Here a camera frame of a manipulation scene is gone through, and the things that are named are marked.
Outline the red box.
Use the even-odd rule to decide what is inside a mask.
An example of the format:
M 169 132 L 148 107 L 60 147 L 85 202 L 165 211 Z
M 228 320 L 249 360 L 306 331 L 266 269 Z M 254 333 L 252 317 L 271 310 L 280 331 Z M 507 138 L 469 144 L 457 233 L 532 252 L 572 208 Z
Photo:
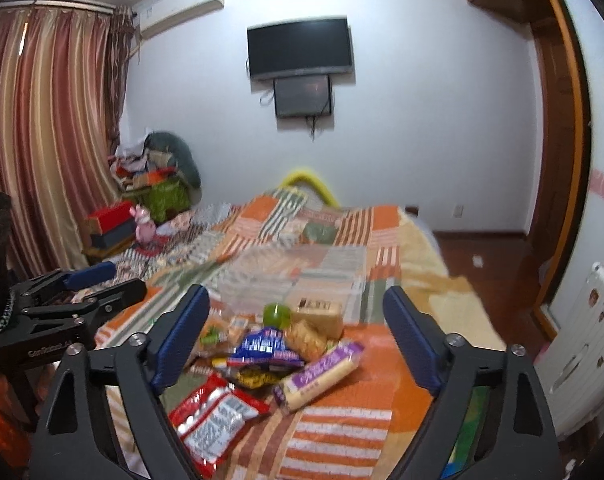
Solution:
M 131 209 L 134 204 L 130 200 L 98 209 L 89 214 L 85 223 L 89 234 L 104 235 L 128 220 L 131 220 Z

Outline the pink plush toy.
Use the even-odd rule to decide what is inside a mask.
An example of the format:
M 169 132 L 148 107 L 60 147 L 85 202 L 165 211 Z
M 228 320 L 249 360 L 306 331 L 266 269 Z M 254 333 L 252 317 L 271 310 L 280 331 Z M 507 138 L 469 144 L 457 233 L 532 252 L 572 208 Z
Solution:
M 157 227 L 151 218 L 150 211 L 139 204 L 130 209 L 130 214 L 135 221 L 136 242 L 139 245 L 147 245 L 153 241 Z

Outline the yellow foam tube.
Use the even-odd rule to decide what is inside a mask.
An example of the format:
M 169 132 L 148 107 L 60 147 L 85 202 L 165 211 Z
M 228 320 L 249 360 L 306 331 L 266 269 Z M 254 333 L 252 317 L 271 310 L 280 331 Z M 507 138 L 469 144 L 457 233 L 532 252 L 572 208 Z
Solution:
M 315 172 L 312 172 L 307 168 L 290 171 L 283 177 L 280 185 L 283 188 L 298 188 L 300 185 L 306 186 L 309 190 L 313 191 L 325 205 L 333 208 L 340 208 L 339 202 L 325 185 L 325 182 L 323 182 Z

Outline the green jelly cup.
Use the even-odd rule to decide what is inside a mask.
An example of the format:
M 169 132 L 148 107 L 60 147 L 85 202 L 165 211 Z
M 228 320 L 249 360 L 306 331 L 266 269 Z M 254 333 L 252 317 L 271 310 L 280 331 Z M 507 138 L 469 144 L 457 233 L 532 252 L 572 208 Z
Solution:
M 285 304 L 273 302 L 263 309 L 263 325 L 265 327 L 285 330 L 291 325 L 291 310 Z

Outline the red white snack bag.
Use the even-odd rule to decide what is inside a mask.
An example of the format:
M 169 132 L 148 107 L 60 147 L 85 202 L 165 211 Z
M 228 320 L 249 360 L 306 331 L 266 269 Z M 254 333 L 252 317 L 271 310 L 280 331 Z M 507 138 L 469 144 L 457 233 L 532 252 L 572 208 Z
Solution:
M 195 471 L 212 479 L 249 427 L 269 405 L 221 376 L 210 375 L 168 414 Z

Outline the blue biscuit bag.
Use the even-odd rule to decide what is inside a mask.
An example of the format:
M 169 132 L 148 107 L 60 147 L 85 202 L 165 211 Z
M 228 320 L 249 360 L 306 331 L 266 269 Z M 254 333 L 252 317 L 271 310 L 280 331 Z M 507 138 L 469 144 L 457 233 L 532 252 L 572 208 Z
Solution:
M 257 332 L 247 334 L 227 358 L 227 365 L 230 367 L 249 365 L 301 367 L 304 364 L 304 360 L 287 346 L 281 330 L 274 327 L 263 327 Z

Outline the white air conditioner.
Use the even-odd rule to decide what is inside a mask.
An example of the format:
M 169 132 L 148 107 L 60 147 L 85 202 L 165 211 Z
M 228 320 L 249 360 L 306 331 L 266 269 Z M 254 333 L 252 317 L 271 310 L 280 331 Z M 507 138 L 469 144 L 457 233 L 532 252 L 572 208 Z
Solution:
M 136 8 L 138 38 L 150 39 L 224 6 L 225 0 L 144 0 Z

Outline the purple cracker pack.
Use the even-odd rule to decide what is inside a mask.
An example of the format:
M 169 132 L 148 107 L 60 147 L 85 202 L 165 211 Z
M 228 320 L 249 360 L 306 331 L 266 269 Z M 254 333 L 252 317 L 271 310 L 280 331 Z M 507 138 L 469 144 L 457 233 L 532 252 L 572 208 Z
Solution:
M 279 406 L 296 412 L 319 398 L 357 370 L 365 347 L 357 341 L 340 341 L 318 360 L 307 364 L 274 388 Z

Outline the black wall television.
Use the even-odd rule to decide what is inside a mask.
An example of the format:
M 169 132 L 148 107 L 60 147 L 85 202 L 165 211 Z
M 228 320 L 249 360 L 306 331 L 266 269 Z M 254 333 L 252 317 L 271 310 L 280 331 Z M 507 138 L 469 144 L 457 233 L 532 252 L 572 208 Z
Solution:
M 247 66 L 253 80 L 352 73 L 349 22 L 339 16 L 251 27 Z

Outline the clear plastic storage bin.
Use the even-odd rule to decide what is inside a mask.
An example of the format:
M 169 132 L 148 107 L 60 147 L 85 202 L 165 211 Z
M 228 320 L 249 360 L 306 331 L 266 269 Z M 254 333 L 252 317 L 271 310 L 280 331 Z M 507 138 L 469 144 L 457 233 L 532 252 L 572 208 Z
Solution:
M 363 246 L 252 247 L 230 259 L 217 278 L 221 301 L 237 313 L 260 314 L 267 304 L 293 309 L 337 304 L 346 323 L 359 321 L 366 288 Z

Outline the yellow puffed snack bag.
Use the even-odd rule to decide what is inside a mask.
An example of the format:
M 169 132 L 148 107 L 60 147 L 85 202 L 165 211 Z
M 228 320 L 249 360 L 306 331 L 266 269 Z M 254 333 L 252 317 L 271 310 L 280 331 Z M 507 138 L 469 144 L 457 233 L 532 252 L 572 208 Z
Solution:
M 328 350 L 328 339 L 306 320 L 293 322 L 283 334 L 288 348 L 306 363 L 317 361 Z

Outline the small black wall monitor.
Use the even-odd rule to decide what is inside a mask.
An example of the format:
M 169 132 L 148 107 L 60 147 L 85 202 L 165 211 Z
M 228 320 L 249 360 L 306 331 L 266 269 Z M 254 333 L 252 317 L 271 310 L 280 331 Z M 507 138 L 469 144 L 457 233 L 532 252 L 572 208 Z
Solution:
M 275 112 L 278 118 L 323 117 L 332 114 L 332 87 L 328 75 L 274 80 Z

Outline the orange snack bag green label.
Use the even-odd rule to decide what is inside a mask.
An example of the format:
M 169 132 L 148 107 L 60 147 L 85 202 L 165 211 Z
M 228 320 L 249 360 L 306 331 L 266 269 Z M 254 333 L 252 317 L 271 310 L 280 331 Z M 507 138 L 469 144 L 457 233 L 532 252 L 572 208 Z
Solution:
M 243 316 L 222 318 L 219 315 L 211 315 L 195 341 L 195 356 L 208 358 L 232 352 L 243 341 L 249 325 L 250 320 Z

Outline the patchwork orange bed blanket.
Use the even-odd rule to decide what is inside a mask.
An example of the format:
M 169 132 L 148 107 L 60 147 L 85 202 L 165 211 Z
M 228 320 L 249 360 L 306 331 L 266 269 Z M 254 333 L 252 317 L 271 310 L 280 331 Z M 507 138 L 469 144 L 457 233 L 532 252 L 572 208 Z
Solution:
M 174 410 L 211 374 L 269 396 L 276 373 L 230 367 L 247 335 L 276 323 L 303 356 L 341 340 L 364 348 L 357 364 L 317 398 L 290 394 L 243 428 L 214 466 L 216 479 L 383 479 L 415 437 L 431 399 L 411 377 L 384 320 L 382 300 L 398 286 L 445 333 L 480 348 L 503 341 L 465 278 L 455 278 L 430 233 L 394 205 L 338 209 L 294 188 L 242 206 L 186 212 L 160 229 L 154 250 L 116 260 L 116 281 L 149 285 L 140 304 L 98 330 L 106 348 L 150 330 L 191 285 L 203 285 L 212 314 L 185 374 L 166 391 Z

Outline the brown toast bread pack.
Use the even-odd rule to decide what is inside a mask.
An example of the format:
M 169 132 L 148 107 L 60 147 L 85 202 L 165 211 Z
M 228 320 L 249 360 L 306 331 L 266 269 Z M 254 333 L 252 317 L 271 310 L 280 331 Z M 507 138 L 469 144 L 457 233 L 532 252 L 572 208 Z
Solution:
M 329 339 L 339 339 L 344 330 L 343 307 L 336 301 L 302 298 L 291 310 L 291 318 L 306 320 Z

